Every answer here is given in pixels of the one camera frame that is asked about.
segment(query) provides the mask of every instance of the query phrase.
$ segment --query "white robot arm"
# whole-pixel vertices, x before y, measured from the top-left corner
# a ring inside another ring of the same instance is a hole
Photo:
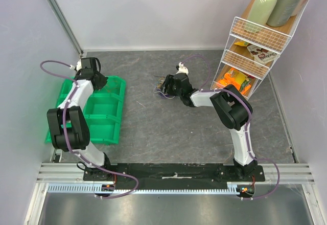
[[[252,113],[251,105],[233,85],[226,86],[224,92],[219,90],[208,92],[198,91],[192,88],[187,73],[182,72],[183,70],[187,71],[187,68],[183,66],[181,69],[180,65],[176,68],[178,72],[174,76],[166,76],[161,86],[161,91],[170,96],[179,96],[186,106],[214,107],[220,120],[230,131],[235,150],[233,162],[238,175],[241,177],[249,175],[258,165],[257,161],[253,159],[254,153],[249,133],[247,132],[248,143],[245,136],[245,125],[249,115],[244,105],[228,92],[239,97]]]
[[[78,62],[77,73],[74,78],[77,84],[73,83],[66,99],[57,108],[48,110],[47,118],[53,146],[67,152],[68,147],[62,127],[62,114],[66,103],[68,103],[65,123],[72,125],[67,128],[67,133],[73,152],[78,157],[83,156],[89,163],[108,168],[110,166],[109,158],[90,141],[89,128],[83,116],[83,108],[88,98],[94,90],[102,89],[107,83],[107,77],[103,76],[100,70],[101,66],[97,58],[82,58]],[[76,86],[78,89],[69,99]]]

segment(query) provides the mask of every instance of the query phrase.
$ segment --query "wire shelf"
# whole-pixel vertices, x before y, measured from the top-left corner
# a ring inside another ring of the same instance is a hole
[[[216,88],[224,88],[224,86],[214,81],[214,82],[212,83],[210,89],[216,89]],[[246,100],[249,99],[249,96],[243,95],[243,97],[244,97]]]
[[[239,17],[234,18],[230,34],[278,54],[281,54],[292,38],[285,33],[275,31]]]
[[[258,79],[263,79],[269,72],[268,66],[250,60],[230,50],[225,50],[221,61]]]

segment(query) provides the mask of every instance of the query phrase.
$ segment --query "small object on floor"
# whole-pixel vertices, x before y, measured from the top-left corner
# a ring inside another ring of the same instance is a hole
[[[222,78],[218,78],[217,82],[222,86],[234,85],[242,95],[251,88],[251,78],[235,68],[231,68]]]
[[[160,88],[163,85],[164,81],[165,81],[165,78],[164,77],[160,77],[159,80],[158,80],[158,82],[157,82],[157,86],[153,89],[153,92],[155,94],[158,93],[163,99],[174,99],[175,96],[170,96],[170,95],[168,95],[166,93],[161,92],[161,89]]]

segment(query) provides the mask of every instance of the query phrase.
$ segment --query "white cable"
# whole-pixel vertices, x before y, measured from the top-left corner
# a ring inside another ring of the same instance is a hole
[[[161,93],[165,98],[167,99],[174,99],[175,97],[167,97],[168,94],[164,94],[163,92],[161,91],[155,91],[155,89],[157,88],[157,86],[153,89],[153,92],[154,93]]]

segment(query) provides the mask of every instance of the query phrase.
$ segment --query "green plastic crate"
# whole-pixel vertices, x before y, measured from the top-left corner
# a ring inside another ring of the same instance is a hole
[[[56,107],[60,105],[71,91],[73,83],[66,79],[61,87]],[[126,82],[117,76],[109,76],[106,86],[88,98],[83,109],[90,138],[94,144],[118,144]],[[50,132],[46,143],[51,143]]]

